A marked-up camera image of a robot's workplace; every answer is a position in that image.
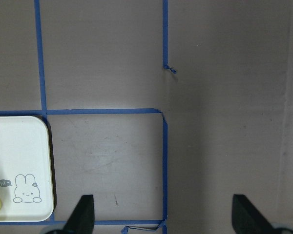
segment white plastic tray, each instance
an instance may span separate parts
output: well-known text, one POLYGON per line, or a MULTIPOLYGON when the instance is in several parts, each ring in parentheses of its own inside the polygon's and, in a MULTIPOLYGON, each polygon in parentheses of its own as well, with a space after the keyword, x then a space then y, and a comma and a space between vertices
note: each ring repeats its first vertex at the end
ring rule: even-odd
POLYGON ((0 117, 0 222, 53 212, 48 130, 36 117, 0 117))

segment blue tape line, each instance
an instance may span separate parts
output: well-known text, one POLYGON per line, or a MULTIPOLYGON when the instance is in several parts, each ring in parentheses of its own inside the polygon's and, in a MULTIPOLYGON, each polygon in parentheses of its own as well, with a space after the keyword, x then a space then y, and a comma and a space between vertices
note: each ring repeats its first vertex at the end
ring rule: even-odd
POLYGON ((142 109, 72 109, 72 110, 47 110, 48 115, 89 115, 89 114, 161 114, 154 108, 142 109))
POLYGON ((122 234, 127 234, 129 229, 135 229, 135 230, 142 230, 142 231, 147 231, 147 232, 155 232, 159 228, 166 226, 166 221, 163 220, 157 227, 155 228, 146 228, 146 227, 135 227, 135 226, 125 226, 122 230, 122 234))
MULTIPOLYGON (((66 221, 56 221, 56 220, 46 220, 42 222, 0 222, 0 226, 3 225, 23 225, 23 226, 33 226, 33 225, 55 225, 63 224, 66 221)), ((160 225, 162 220, 102 220, 95 221, 95 225, 160 225)))
POLYGON ((39 0, 34 0, 35 5, 35 22, 36 22, 36 39, 37 39, 37 53, 38 53, 38 67, 39 67, 39 82, 40 82, 40 97, 42 119, 47 123, 47 99, 45 94, 45 80, 44 80, 44 65, 43 65, 43 49, 42 49, 42 31, 41 31, 41 17, 39 0))
POLYGON ((163 0, 163 67, 174 74, 177 73, 168 66, 168 0, 163 0))
POLYGON ((51 214, 49 220, 50 220, 51 222, 55 221, 55 218, 54 218, 54 212, 51 214))
POLYGON ((163 220, 168 217, 168 125, 163 117, 163 220))
POLYGON ((41 110, 0 111, 0 116, 41 116, 41 110))
POLYGON ((167 234, 167 226, 166 225, 163 226, 162 234, 167 234))

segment gray cardboard surface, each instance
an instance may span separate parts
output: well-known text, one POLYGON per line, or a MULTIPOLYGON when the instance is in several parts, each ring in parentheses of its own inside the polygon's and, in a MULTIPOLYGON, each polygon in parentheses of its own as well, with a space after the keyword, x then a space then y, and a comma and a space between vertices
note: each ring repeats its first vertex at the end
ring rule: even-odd
POLYGON ((162 116, 49 116, 56 220, 94 194, 96 220, 162 219, 162 116))
POLYGON ((0 110, 39 109, 33 1, 0 1, 0 110))

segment bunny illustration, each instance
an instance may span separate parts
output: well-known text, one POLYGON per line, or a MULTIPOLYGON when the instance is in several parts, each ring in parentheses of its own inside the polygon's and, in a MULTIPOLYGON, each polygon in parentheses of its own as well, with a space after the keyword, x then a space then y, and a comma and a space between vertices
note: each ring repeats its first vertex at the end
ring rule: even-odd
POLYGON ((15 203, 41 202, 40 191, 32 174, 27 174, 26 176, 22 174, 17 175, 15 177, 15 184, 15 198, 13 199, 15 203))

